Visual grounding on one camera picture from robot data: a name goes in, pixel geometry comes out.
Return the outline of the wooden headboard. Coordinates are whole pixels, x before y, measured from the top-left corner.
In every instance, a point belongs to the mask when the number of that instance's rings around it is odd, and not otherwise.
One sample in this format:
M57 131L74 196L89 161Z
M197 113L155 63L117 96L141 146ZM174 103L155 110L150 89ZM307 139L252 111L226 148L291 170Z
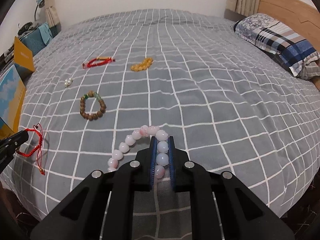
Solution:
M257 13L267 14L306 38L319 52L319 12L299 0L260 0ZM319 76L311 79L319 88Z

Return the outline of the blue plaid pillow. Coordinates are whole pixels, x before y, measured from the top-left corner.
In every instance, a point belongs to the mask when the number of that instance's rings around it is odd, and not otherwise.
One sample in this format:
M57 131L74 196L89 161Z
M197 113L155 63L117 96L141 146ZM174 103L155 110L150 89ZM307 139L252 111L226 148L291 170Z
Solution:
M294 77L310 80L319 76L319 52L283 22L257 13L236 22L234 32L260 50L275 55Z

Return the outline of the blue desk lamp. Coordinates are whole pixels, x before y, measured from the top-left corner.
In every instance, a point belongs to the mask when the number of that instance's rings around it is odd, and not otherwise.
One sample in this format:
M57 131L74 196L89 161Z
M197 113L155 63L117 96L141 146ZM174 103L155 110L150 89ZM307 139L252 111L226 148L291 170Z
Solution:
M37 11L38 9L41 9L42 7L44 7L45 5L45 0L36 0L36 8L35 8L35 11L34 11L34 22L37 21Z

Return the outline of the blue yellow cardboard box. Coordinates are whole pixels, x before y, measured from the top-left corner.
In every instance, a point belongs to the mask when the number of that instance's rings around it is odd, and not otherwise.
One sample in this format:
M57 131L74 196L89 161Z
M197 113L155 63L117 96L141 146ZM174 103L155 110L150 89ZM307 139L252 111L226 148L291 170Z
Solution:
M23 80L34 71L32 51L16 37L14 39L13 63L1 76L1 139L5 139L18 131L22 105L26 93Z

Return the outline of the grey checked bed sheet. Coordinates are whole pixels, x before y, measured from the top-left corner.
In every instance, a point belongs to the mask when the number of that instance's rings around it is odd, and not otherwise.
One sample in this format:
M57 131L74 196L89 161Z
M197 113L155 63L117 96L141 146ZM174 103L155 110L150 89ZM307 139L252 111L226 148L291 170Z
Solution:
M96 57L116 59L83 69ZM233 22L171 9L69 27L34 57L1 177L29 211L1 239L110 239L119 168L157 140L154 184L136 192L131 239L192 239L168 139L212 180L220 239L294 239L282 221L319 171L319 90L241 39ZM65 87L65 80L73 82Z

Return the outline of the white pearl cluster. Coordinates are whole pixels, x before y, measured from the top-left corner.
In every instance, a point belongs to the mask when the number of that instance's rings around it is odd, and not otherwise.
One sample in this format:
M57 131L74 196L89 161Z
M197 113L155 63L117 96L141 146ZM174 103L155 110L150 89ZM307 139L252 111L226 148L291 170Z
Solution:
M73 79L70 77L68 79L65 80L65 87L69 87L73 82Z

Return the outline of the teal suitcase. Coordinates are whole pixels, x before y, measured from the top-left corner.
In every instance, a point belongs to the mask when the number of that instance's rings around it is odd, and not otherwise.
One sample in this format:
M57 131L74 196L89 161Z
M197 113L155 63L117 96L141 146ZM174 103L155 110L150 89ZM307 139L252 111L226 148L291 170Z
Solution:
M48 23L43 23L33 30L25 31L19 36L19 39L35 56L48 46L53 39L53 35Z

